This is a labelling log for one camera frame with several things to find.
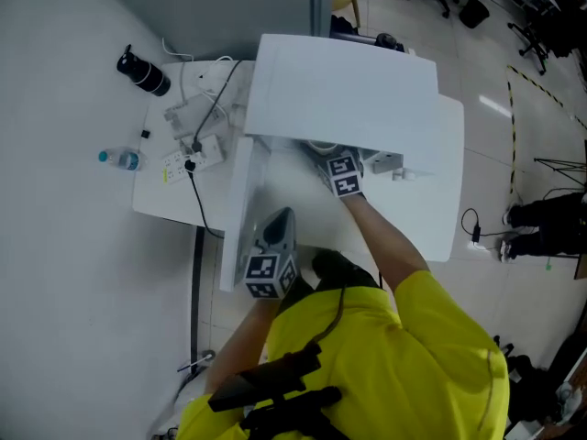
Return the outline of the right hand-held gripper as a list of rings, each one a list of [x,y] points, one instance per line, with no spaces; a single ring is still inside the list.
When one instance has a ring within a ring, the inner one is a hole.
[[[302,142],[300,150],[312,162],[317,176],[337,198],[362,195],[363,166],[355,148],[336,145],[331,150],[320,152],[307,142]]]

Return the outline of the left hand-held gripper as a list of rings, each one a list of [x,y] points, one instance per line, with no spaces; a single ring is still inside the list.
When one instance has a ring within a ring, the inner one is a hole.
[[[282,300],[299,276],[294,210],[284,207],[255,230],[243,282],[251,296]]]

